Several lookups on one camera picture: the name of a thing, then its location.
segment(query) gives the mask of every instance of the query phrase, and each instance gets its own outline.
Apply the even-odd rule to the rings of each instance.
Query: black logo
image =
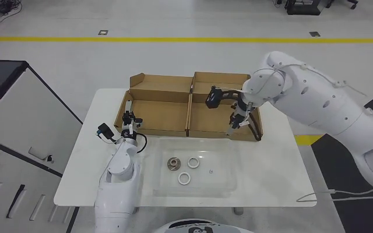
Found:
[[[201,229],[199,227],[192,227],[189,228],[188,233],[214,233],[211,227],[205,227],[205,229]]]

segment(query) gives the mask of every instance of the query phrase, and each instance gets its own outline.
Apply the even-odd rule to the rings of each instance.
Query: black stand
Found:
[[[288,15],[320,15],[321,11],[317,8],[320,0],[314,0],[312,4],[305,4],[299,0],[288,0],[286,9]]]
[[[330,8],[334,1],[335,0],[330,0],[329,3],[327,4],[326,8]],[[359,1],[356,1],[356,0],[347,0],[347,1],[353,3],[353,5],[351,6],[352,10],[354,10],[356,8],[356,5],[359,3]]]

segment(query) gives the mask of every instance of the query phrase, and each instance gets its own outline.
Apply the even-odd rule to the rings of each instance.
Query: white table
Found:
[[[79,133],[61,183],[54,197],[59,206],[93,206],[98,180],[108,158],[115,152],[95,132],[105,122],[113,127],[126,89],[97,91]],[[138,206],[164,207],[303,207],[315,202],[297,203],[299,197],[314,192],[287,117],[269,103],[260,107],[263,137],[260,142],[234,141],[241,164],[237,164],[237,190],[226,198],[155,197],[152,175],[157,137],[149,142],[142,156],[142,181]]]

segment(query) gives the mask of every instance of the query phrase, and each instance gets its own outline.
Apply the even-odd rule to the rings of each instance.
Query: gray floor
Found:
[[[336,0],[320,16],[287,16],[272,0],[24,0],[23,10],[0,23],[0,36],[19,37],[373,37],[373,2],[356,10]],[[372,44],[78,43],[4,42],[0,59],[26,60],[84,119],[97,89],[129,87],[140,72],[192,76],[194,71],[252,73],[263,55],[279,50],[373,96]],[[367,98],[354,95],[360,104]],[[290,120],[294,134],[320,134]],[[300,147],[316,191],[325,190],[310,147]],[[207,218],[254,232],[343,232],[333,204],[311,208],[141,208],[130,232],[145,233],[180,218]],[[93,208],[82,207],[73,232],[93,232]]]

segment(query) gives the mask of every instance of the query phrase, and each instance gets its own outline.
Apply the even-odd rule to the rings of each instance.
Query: metal bearing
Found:
[[[197,164],[193,166],[191,164],[191,160],[196,160]],[[198,160],[198,158],[196,158],[196,157],[190,157],[189,160],[188,160],[188,167],[190,167],[190,168],[197,168],[198,166],[199,166],[199,160]]]
[[[187,175],[188,180],[187,180],[186,182],[181,182],[180,178],[181,178],[182,175]],[[189,182],[191,181],[191,176],[190,176],[189,173],[187,173],[187,172],[182,172],[182,173],[179,174],[178,180],[179,180],[179,183],[180,183],[181,185],[187,185],[187,184],[189,184]]]
[[[167,161],[167,167],[168,169],[170,169],[171,171],[177,171],[179,170],[181,166],[181,162],[178,158],[176,157],[172,157],[170,158],[168,161]]]

